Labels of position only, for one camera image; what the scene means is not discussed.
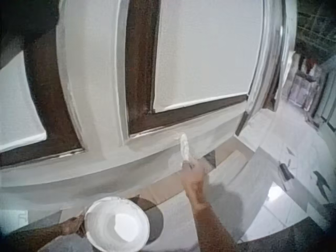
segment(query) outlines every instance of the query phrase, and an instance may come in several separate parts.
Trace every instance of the paint cup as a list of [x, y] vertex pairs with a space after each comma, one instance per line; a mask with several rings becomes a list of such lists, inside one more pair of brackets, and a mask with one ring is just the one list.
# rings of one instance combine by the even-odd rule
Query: paint cup
[[88, 240], [102, 252], [139, 251], [150, 232], [145, 212], [119, 197], [94, 202], [85, 214], [85, 228]]

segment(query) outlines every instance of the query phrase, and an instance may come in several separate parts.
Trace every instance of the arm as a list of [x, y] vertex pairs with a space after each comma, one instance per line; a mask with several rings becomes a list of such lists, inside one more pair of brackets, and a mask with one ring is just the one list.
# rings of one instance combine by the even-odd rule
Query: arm
[[181, 180], [193, 211], [202, 252], [236, 251], [235, 242], [222, 226], [203, 192], [205, 171], [197, 161], [183, 163]]
[[13, 251], [38, 251], [59, 236], [76, 233], [83, 219], [80, 215], [51, 227], [13, 232], [6, 237], [6, 242]]

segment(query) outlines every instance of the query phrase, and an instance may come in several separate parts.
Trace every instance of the white paint cup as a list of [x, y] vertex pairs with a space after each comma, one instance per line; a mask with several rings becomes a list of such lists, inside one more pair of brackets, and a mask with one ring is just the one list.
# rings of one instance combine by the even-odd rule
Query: white paint cup
[[85, 214], [88, 240], [102, 252], [134, 252], [149, 238], [145, 212], [132, 201], [106, 197], [94, 202]]

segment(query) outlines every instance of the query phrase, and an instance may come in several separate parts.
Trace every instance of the floor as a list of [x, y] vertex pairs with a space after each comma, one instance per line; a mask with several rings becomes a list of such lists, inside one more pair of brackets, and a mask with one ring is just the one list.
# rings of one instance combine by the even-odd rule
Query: floor
[[[216, 150], [217, 167], [209, 174], [207, 195], [220, 221], [242, 244], [242, 251], [252, 251], [246, 244], [254, 241], [253, 246], [258, 246], [263, 237], [282, 234], [284, 239], [292, 234], [287, 230], [305, 226], [302, 223], [306, 222], [316, 223], [313, 230], [317, 233], [327, 230], [332, 217], [330, 207], [335, 203], [336, 162], [323, 138], [305, 122], [304, 114], [282, 101], [276, 113], [261, 110], [256, 114], [238, 139], [245, 145], [225, 158], [220, 159], [225, 148]], [[246, 146], [255, 151], [253, 156], [246, 158]], [[293, 174], [289, 181], [284, 179], [280, 163]], [[5, 231], [10, 232], [36, 223], [41, 216], [48, 216], [47, 223], [53, 224], [80, 211], [0, 211], [0, 219], [6, 220], [9, 228]], [[143, 251], [199, 250], [184, 192], [146, 213], [153, 231]], [[306, 237], [305, 231], [300, 230], [298, 237]], [[296, 246], [291, 237], [288, 240]], [[76, 236], [57, 240], [50, 251], [64, 251], [65, 244], [67, 251], [92, 251], [87, 240]]]

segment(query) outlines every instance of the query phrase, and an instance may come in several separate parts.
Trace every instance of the hand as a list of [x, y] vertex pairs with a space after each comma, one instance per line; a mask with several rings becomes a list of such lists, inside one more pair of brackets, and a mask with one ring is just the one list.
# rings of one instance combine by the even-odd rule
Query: hand
[[203, 184], [205, 178], [205, 166], [198, 160], [183, 162], [181, 182], [192, 207], [205, 203]]
[[73, 217], [63, 223], [60, 223], [62, 235], [71, 235], [77, 233], [83, 221], [84, 214], [81, 214], [78, 217]]

